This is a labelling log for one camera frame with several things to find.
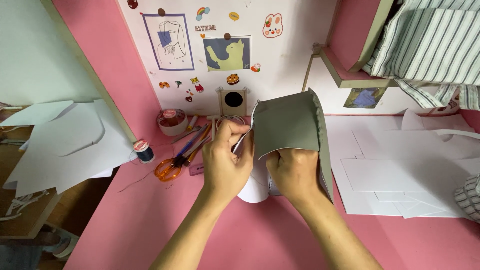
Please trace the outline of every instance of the scissors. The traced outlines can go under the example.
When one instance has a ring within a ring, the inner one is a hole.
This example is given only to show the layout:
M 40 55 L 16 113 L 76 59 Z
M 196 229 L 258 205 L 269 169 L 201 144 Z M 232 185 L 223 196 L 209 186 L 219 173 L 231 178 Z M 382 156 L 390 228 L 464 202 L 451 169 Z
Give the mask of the scissors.
M 190 150 L 181 156 L 174 157 L 172 159 L 162 161 L 155 168 L 155 176 L 162 182 L 168 182 L 180 175 L 183 164 L 188 160 L 190 154 L 192 154 L 198 147 L 200 147 L 210 136 L 196 143 Z

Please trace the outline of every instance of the right hand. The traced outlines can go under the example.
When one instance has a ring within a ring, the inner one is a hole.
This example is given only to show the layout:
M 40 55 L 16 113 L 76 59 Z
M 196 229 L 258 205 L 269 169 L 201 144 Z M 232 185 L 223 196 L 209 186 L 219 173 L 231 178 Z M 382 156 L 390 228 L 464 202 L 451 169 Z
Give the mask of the right hand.
M 267 169 L 278 190 L 290 202 L 326 196 L 318 185 L 318 152 L 285 148 L 268 154 Z

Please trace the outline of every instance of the forearm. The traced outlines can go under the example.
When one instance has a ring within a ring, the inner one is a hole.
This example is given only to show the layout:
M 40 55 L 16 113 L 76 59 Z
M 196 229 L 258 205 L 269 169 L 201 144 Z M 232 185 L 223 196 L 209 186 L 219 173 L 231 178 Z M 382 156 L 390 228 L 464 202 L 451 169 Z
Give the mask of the forearm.
M 326 196 L 319 192 L 292 204 L 317 238 L 332 269 L 382 269 Z
M 150 269 L 197 269 L 208 237 L 224 208 L 202 190 Z

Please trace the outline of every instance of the striped fabric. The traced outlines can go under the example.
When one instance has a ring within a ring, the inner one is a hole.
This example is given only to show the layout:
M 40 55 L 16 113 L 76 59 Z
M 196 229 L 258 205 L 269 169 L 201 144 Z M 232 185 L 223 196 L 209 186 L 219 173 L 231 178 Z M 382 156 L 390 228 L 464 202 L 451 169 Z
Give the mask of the striped fabric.
M 480 110 L 480 0 L 403 2 L 363 69 L 395 79 L 422 108 L 445 107 L 459 87 L 460 107 Z M 442 86 L 432 96 L 418 82 Z
M 465 185 L 455 191 L 455 201 L 474 221 L 480 223 L 480 174 L 467 179 Z

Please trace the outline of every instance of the poster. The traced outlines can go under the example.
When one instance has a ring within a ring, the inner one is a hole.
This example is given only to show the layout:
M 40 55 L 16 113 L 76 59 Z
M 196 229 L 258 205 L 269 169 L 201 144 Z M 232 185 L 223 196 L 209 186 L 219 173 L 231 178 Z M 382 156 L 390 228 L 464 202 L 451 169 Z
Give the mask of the poster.
M 208 71 L 250 69 L 251 37 L 205 38 Z
M 159 70 L 195 70 L 185 14 L 143 14 Z
M 387 88 L 352 88 L 343 107 L 375 109 Z

